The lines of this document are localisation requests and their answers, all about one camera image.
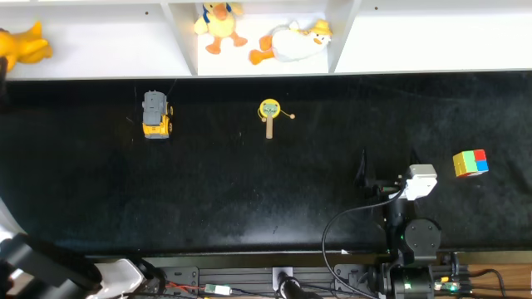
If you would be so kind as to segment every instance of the red cube face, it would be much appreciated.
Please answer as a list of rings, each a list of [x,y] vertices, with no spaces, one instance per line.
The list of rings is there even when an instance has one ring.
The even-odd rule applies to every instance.
[[[483,149],[474,150],[473,153],[475,154],[475,161],[486,161],[485,151]]]

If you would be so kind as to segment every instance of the wooden handle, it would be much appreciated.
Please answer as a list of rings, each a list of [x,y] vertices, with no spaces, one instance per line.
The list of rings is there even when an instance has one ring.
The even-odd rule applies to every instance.
[[[273,117],[268,115],[266,118],[266,139],[273,138]]]

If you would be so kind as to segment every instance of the duck beak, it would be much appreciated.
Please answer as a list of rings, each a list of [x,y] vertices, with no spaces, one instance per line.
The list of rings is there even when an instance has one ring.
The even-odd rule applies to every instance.
[[[223,21],[227,18],[227,9],[223,3],[216,5],[214,7],[213,13],[220,21]]]

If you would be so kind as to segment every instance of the yellow hat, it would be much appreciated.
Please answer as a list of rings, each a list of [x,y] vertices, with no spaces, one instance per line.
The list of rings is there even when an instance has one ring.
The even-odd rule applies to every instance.
[[[314,28],[310,29],[311,32],[322,34],[322,35],[332,35],[333,33],[329,30],[329,23],[325,20],[318,20]]]

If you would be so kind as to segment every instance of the plush duck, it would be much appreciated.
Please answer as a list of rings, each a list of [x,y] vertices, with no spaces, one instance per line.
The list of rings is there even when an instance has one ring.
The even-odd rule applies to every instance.
[[[35,23],[32,29],[19,34],[11,34],[0,29],[0,56],[7,58],[7,71],[11,71],[17,62],[38,63],[53,55],[48,41],[42,39],[42,26]]]
[[[236,21],[233,13],[241,16],[244,13],[242,6],[237,3],[227,2],[206,2],[203,4],[203,15],[194,25],[194,31],[199,34],[209,32],[214,37],[212,45],[206,47],[212,54],[220,54],[222,39],[231,37],[235,47],[241,47],[248,43],[248,40],[239,37],[234,31]]]
[[[260,50],[252,50],[249,60],[254,65],[269,58],[282,62],[298,61],[318,54],[327,47],[333,33],[328,22],[318,20],[309,31],[299,29],[297,22],[276,27],[271,35],[260,39]]]

